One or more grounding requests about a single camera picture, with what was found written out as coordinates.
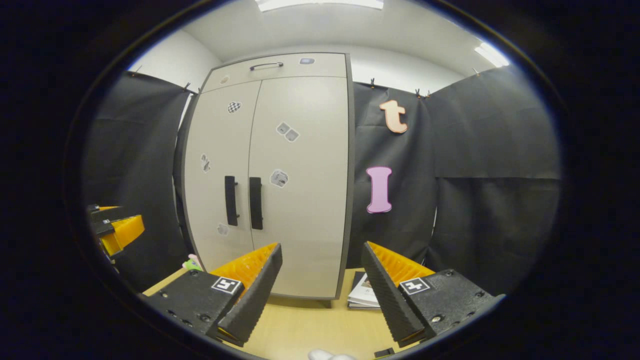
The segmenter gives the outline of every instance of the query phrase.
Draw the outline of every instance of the book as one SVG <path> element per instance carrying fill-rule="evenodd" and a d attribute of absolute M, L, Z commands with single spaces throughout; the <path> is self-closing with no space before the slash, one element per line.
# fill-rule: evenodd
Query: book
<path fill-rule="evenodd" d="M 355 273 L 351 293 L 347 298 L 347 306 L 351 309 L 379 309 L 378 299 L 367 279 L 367 274 L 362 271 Z"/>

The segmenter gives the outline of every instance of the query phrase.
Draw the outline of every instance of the white wall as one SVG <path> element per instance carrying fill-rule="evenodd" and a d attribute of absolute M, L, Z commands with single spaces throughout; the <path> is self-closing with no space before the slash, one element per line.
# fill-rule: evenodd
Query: white wall
<path fill-rule="evenodd" d="M 422 95 L 427 90 L 437 90 L 449 86 L 465 78 L 455 71 L 435 65 L 429 61 L 393 51 L 374 49 L 372 47 L 349 45 L 303 45 L 271 49 L 254 54 L 247 54 L 240 58 L 231 59 L 225 63 L 262 56 L 267 54 L 284 54 L 298 52 L 335 52 L 351 55 L 351 71 L 353 81 L 370 83 L 375 78 L 377 85 L 396 88 L 408 92 L 420 89 Z"/>
<path fill-rule="evenodd" d="M 130 67 L 130 71 L 154 76 L 198 92 L 209 71 L 221 61 L 208 48 L 185 31 L 166 37 Z"/>

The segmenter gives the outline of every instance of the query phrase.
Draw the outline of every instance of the pink letter i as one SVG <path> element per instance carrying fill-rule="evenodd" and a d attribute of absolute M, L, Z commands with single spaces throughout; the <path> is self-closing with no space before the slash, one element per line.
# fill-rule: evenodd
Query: pink letter i
<path fill-rule="evenodd" d="M 367 174 L 371 177 L 371 203 L 367 206 L 367 212 L 371 214 L 386 213 L 391 210 L 388 200 L 388 179 L 391 168 L 370 167 Z"/>

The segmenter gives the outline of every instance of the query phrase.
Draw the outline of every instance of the ceiling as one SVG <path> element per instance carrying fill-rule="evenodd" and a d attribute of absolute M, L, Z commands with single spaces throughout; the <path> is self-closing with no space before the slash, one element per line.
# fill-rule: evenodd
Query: ceiling
<path fill-rule="evenodd" d="M 463 76 L 492 69 L 474 35 L 407 0 L 376 10 L 342 4 L 290 6 L 262 13 L 255 0 L 232 1 L 184 28 L 222 62 L 296 45 L 354 45 L 425 59 Z"/>

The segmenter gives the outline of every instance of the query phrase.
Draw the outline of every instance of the ceiling light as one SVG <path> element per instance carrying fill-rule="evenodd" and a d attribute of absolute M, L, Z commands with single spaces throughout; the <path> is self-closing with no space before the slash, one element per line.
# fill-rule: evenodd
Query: ceiling light
<path fill-rule="evenodd" d="M 286 6 L 304 4 L 346 4 L 381 10 L 384 0 L 255 0 L 255 2 L 258 3 L 260 11 L 266 12 Z"/>
<path fill-rule="evenodd" d="M 507 66 L 509 62 L 507 58 L 505 58 L 498 50 L 494 49 L 493 46 L 483 42 L 479 47 L 476 47 L 476 52 L 485 59 L 489 60 L 495 67 Z"/>

